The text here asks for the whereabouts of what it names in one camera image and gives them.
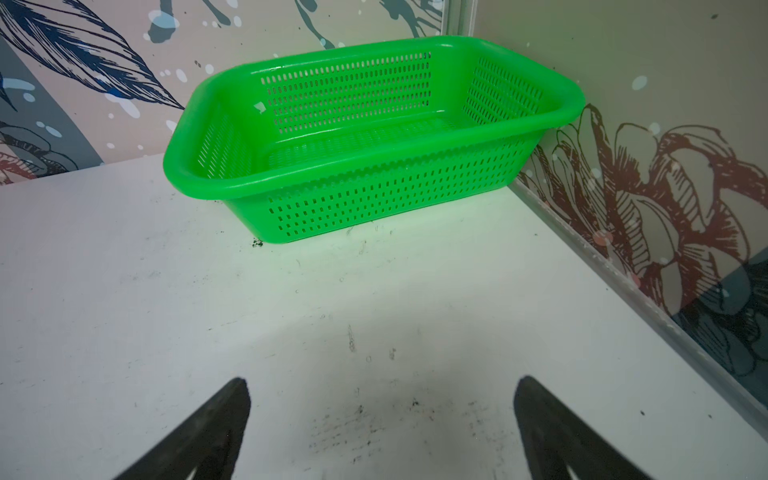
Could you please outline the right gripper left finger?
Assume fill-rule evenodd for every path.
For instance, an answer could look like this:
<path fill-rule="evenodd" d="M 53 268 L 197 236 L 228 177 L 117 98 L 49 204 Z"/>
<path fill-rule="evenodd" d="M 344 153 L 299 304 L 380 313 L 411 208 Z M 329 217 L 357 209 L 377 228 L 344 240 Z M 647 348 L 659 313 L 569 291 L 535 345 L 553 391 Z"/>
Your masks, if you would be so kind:
<path fill-rule="evenodd" d="M 233 378 L 120 479 L 230 479 L 250 413 L 247 382 Z"/>

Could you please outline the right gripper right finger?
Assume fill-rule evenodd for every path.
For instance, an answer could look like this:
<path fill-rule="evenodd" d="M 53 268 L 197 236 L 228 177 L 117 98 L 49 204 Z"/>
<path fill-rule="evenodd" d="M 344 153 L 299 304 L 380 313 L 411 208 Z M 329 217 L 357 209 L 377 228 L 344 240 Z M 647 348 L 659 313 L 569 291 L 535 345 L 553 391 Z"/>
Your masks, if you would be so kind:
<path fill-rule="evenodd" d="M 533 479 L 649 477 L 535 378 L 518 382 L 513 408 Z"/>

